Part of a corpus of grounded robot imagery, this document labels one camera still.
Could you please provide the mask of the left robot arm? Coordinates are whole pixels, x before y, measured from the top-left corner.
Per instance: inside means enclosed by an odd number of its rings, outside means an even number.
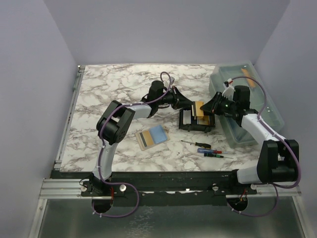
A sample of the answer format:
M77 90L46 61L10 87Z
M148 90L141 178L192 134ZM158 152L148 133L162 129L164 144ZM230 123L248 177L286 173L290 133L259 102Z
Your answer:
M111 101L97 122L96 129L102 145L89 181L93 191L99 196L109 192L107 181L112 174L112 162L118 144L126 136L131 122L135 119L151 118L160 108L171 106L173 109L190 107L193 104L180 91L170 84L165 87L162 81L153 81L148 93L140 102L122 104Z

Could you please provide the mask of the gold VIP card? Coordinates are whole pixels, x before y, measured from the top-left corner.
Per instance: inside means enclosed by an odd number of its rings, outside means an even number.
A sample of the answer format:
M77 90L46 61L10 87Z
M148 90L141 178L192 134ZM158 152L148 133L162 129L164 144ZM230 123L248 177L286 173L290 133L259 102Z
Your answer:
M140 133L140 138L141 138L142 145L145 148L154 145L153 138L152 138L152 136L151 136L151 134L150 134L150 132L148 130L141 132Z

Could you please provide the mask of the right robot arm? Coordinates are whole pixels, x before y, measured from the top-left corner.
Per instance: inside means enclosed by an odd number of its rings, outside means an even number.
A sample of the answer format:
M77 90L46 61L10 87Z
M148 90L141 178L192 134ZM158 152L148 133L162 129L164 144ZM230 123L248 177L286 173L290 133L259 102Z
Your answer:
M250 89L247 86L228 87L233 92L230 100L225 93L217 92L201 106L205 113L232 118L261 145L256 166L239 169L236 177L228 181L228 189L239 194L246 184L272 183L281 187L282 182L294 182L296 187L301 179L299 166L299 144L288 140L274 131L255 109L250 108Z

